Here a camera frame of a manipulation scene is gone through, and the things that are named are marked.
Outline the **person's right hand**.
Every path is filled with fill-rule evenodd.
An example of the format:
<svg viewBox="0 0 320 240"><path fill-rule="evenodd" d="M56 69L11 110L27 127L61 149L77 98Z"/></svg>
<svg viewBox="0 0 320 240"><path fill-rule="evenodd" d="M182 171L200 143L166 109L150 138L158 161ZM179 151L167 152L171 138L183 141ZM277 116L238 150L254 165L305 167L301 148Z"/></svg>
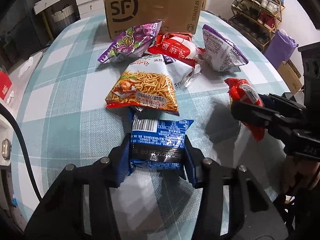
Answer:
<svg viewBox="0 0 320 240"><path fill-rule="evenodd" d="M281 188L292 196L299 189L313 189L319 182L319 162L287 155L281 168Z"/></svg>

